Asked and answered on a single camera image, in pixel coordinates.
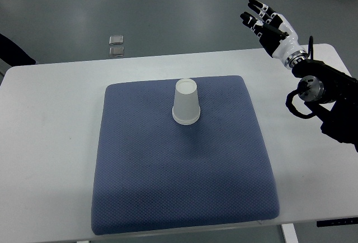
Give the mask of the black white robotic hand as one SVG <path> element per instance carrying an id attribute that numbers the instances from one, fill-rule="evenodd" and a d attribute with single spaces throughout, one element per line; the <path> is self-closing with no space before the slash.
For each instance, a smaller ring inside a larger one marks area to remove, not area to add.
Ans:
<path id="1" fill-rule="evenodd" d="M 297 33 L 282 14 L 257 0 L 249 0 L 248 7 L 256 15 L 243 12 L 242 23 L 258 37 L 269 56 L 285 62 L 291 54 L 303 50 Z"/>

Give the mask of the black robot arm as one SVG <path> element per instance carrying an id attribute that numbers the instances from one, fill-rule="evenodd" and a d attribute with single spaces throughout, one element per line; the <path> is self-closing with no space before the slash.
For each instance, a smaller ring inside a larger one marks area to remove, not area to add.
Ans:
<path id="1" fill-rule="evenodd" d="M 313 37 L 308 53 L 293 60 L 291 70 L 300 81 L 285 105 L 302 119 L 318 117 L 321 132 L 357 147 L 357 79 L 314 59 Z"/>

